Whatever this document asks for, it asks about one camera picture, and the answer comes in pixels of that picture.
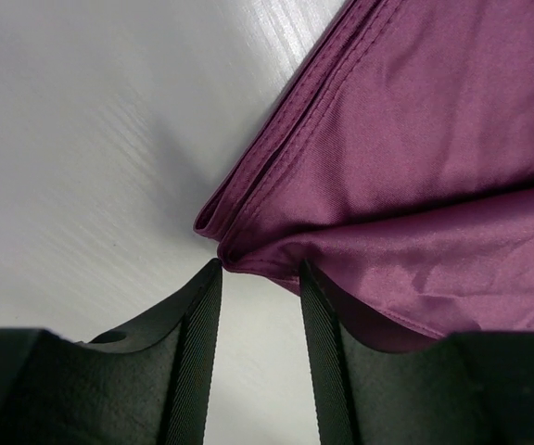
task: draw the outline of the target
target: folded cloth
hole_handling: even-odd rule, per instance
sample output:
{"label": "folded cloth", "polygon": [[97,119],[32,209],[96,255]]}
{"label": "folded cloth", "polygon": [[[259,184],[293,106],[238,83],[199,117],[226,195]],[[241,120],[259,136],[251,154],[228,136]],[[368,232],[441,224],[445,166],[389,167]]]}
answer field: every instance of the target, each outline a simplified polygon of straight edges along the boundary
{"label": "folded cloth", "polygon": [[534,330],[534,1],[349,1],[196,230],[428,337]]}

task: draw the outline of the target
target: satin fabric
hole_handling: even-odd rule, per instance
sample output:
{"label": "satin fabric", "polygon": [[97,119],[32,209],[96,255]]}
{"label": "satin fabric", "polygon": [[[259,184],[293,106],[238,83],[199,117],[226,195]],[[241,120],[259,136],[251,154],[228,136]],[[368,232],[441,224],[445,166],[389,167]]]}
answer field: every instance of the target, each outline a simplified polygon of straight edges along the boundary
{"label": "satin fabric", "polygon": [[195,228],[428,337],[534,330],[534,1],[348,2]]}

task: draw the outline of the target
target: stitched edge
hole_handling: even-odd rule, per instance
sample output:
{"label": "stitched edge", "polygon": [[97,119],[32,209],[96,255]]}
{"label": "stitched edge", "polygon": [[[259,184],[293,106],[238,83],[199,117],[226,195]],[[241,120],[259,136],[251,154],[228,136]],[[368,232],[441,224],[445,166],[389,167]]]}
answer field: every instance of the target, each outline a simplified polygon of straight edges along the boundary
{"label": "stitched edge", "polygon": [[[223,186],[222,193],[214,197],[216,200],[222,200],[222,198],[225,195],[229,195],[228,197],[231,200],[238,201],[242,197],[242,195],[244,195],[244,193],[248,189],[248,186],[256,179],[257,174],[261,170],[267,158],[269,158],[273,154],[273,152],[277,148],[279,148],[279,146],[283,144],[285,141],[281,141],[281,143],[278,144],[276,147],[268,147],[268,145],[271,144],[274,139],[281,138],[284,134],[289,133],[289,131],[292,129],[292,127],[296,123],[296,120],[294,119],[287,120],[287,121],[285,121],[285,119],[290,114],[297,114],[299,111],[306,108],[308,103],[311,100],[313,100],[313,96],[316,93],[316,91],[319,89],[320,84],[323,82],[324,78],[326,78],[327,74],[329,73],[328,70],[323,71],[318,76],[318,80],[315,82],[315,84],[310,86],[310,90],[306,94],[306,98],[303,99],[300,103],[295,104],[294,102],[297,100],[297,97],[299,96],[300,92],[304,93],[301,90],[304,90],[305,88],[307,88],[305,87],[306,83],[312,80],[312,78],[315,75],[315,72],[319,68],[321,68],[321,66],[327,61],[330,53],[336,52],[337,50],[336,44],[344,40],[347,29],[350,26],[354,26],[356,21],[360,21],[359,16],[362,13],[362,10],[369,6],[372,6],[372,4],[368,2],[358,4],[356,6],[355,11],[353,11],[355,13],[355,19],[347,20],[345,23],[341,25],[341,27],[338,30],[333,30],[334,35],[332,36],[331,40],[329,40],[327,44],[324,44],[324,50],[323,52],[320,52],[318,54],[319,57],[317,58],[316,63],[306,67],[306,71],[298,79],[298,83],[293,85],[292,89],[290,90],[289,96],[286,97],[281,103],[281,107],[279,108],[279,110],[276,111],[278,114],[278,117],[274,121],[267,122],[262,135],[260,135],[252,143],[251,148],[243,155],[243,158],[241,159],[240,163],[236,165],[233,175],[230,178],[226,179],[227,183],[234,184],[232,188],[228,190],[230,193],[226,194],[226,189],[227,189],[227,184],[226,184]],[[349,6],[346,11],[342,12],[342,16],[345,14],[348,14],[350,10],[351,10],[351,6]],[[283,130],[277,131],[282,121],[285,123],[286,126],[283,127]],[[248,159],[248,154],[250,153],[250,151],[253,151],[253,154],[256,154],[257,151],[262,151],[261,158],[254,165],[252,172],[247,176],[245,181],[241,185],[238,185],[237,181],[235,180],[236,177],[243,174],[241,173],[241,171],[243,171],[245,168],[250,167],[249,164],[251,164],[251,161],[249,161]],[[211,234],[219,235],[223,232],[224,226],[228,223],[228,218],[226,217],[226,218],[222,218],[221,221],[220,220],[215,221],[215,223],[218,224],[218,227],[216,227],[214,230],[210,229],[211,219],[214,215],[218,213],[216,209],[219,206],[218,203],[213,203],[214,198],[211,200],[208,206],[206,206],[201,211],[201,214],[203,214],[205,213],[206,210],[209,210],[212,207],[212,205],[214,207],[213,215],[209,217],[208,223],[206,224],[206,228],[203,230],[203,232],[208,232],[208,234],[211,233]]]}
{"label": "stitched edge", "polygon": [[[301,125],[301,127],[298,129],[298,131],[293,136],[293,138],[290,140],[288,145],[293,147],[296,144],[297,139],[299,139],[300,135],[306,133],[307,131],[309,131],[309,129],[310,129],[309,124],[312,124],[312,122],[314,121],[314,125],[311,126],[310,133],[308,134],[305,143],[299,148],[299,150],[296,153],[291,153],[291,150],[288,150],[288,151],[284,152],[282,154],[282,156],[276,161],[276,162],[278,162],[280,164],[283,163],[283,165],[279,165],[279,166],[278,165],[274,165],[271,168],[269,173],[263,179],[262,184],[257,189],[257,191],[255,193],[255,199],[257,199],[257,195],[259,195],[261,193],[261,191],[264,190],[265,188],[268,188],[267,192],[264,194],[263,197],[259,198],[259,200],[256,203],[256,205],[254,206],[254,208],[252,208],[252,204],[254,204],[252,198],[249,199],[247,203],[245,203],[244,208],[237,215],[236,219],[238,221],[240,221],[238,217],[240,215],[244,214],[245,211],[246,212],[250,211],[251,213],[248,216],[248,218],[244,222],[242,222],[242,225],[239,228],[235,227],[236,220],[233,222],[233,225],[230,227],[230,230],[228,231],[229,233],[226,234],[226,237],[222,241],[225,245],[226,244],[230,244],[230,242],[233,239],[235,239],[235,237],[237,235],[239,235],[241,232],[243,232],[250,225],[250,223],[254,222],[254,219],[256,218],[257,214],[261,210],[262,205],[265,203],[265,201],[267,200],[268,196],[273,193],[274,189],[277,186],[282,186],[283,184],[286,184],[290,180],[290,176],[291,175],[288,175],[287,178],[284,179],[283,181],[278,181],[278,179],[280,179],[282,176],[284,176],[287,173],[287,171],[290,169],[290,166],[294,165],[295,163],[298,165],[297,161],[298,161],[299,157],[304,153],[305,148],[306,148],[307,144],[311,141],[311,139],[312,139],[312,137],[314,135],[314,132],[316,131],[316,129],[319,126],[319,123],[321,122],[321,120],[325,116],[327,116],[328,111],[331,109],[331,107],[335,103],[335,100],[338,97],[339,92],[341,91],[343,86],[346,84],[347,80],[350,78],[350,75],[354,72],[355,68],[360,64],[362,59],[368,54],[370,48],[372,48],[374,46],[374,44],[378,41],[378,38],[381,35],[383,35],[385,33],[385,31],[388,29],[388,26],[392,23],[393,17],[396,15],[397,11],[399,10],[400,6],[403,3],[404,3],[404,0],[399,0],[398,1],[397,5],[395,5],[395,8],[393,9],[393,11],[388,16],[387,21],[383,24],[383,26],[381,27],[380,31],[374,36],[374,39],[372,41],[370,41],[369,43],[367,43],[365,46],[362,46],[362,44],[364,44],[364,42],[366,41],[366,36],[369,35],[369,31],[372,30],[374,24],[377,23],[377,20],[379,19],[379,17],[382,14],[382,12],[387,8],[387,6],[389,4],[389,1],[386,1],[380,7],[380,9],[377,11],[376,16],[370,21],[368,27],[366,28],[366,30],[364,30],[364,32],[363,32],[362,36],[360,37],[359,41],[357,42],[357,44],[354,46],[354,48],[352,48],[351,51],[348,52],[348,54],[345,56],[345,59],[341,62],[341,64],[337,67],[337,69],[333,73],[332,79],[334,79],[343,69],[345,69],[347,67],[347,65],[349,63],[348,60],[349,60],[350,56],[352,56],[354,53],[357,53],[358,50],[362,50],[363,51],[360,54],[360,56],[355,60],[355,62],[351,66],[350,70],[345,74],[345,77],[341,80],[341,83],[339,84],[339,87],[336,89],[334,96],[331,98],[330,102],[324,108],[323,114],[319,118],[315,117],[315,113],[316,113],[316,111],[318,111],[321,108],[321,105],[324,103],[324,99],[326,98],[327,93],[332,90],[332,85],[329,85],[327,87],[327,89],[323,91],[323,94],[319,98],[319,101],[316,103],[314,108],[311,110],[310,115],[305,120],[305,122]],[[275,178],[275,180],[271,181],[271,183],[270,183],[270,180],[272,180],[273,177],[277,173],[278,173],[277,178]],[[226,253],[226,255],[223,256],[224,262],[231,263],[228,260],[228,255],[227,255],[229,252],[224,252],[224,253]]]}

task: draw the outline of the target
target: white table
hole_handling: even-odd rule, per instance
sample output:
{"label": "white table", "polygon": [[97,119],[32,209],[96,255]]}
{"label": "white table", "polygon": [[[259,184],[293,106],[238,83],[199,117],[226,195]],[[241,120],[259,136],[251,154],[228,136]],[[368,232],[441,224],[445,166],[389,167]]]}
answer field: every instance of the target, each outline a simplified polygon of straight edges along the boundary
{"label": "white table", "polygon": [[[215,252],[192,233],[342,0],[0,0],[0,325],[89,340]],[[206,443],[318,442],[299,300],[224,277]]]}

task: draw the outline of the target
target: white surface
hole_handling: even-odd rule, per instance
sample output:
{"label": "white surface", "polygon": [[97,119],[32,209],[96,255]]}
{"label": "white surface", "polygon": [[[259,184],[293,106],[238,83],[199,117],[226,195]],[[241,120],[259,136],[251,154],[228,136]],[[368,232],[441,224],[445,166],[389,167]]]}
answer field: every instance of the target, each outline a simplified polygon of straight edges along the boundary
{"label": "white surface", "polygon": [[[192,234],[342,0],[0,0],[0,325],[89,340],[215,252]],[[224,277],[208,444],[318,442],[299,300]]]}

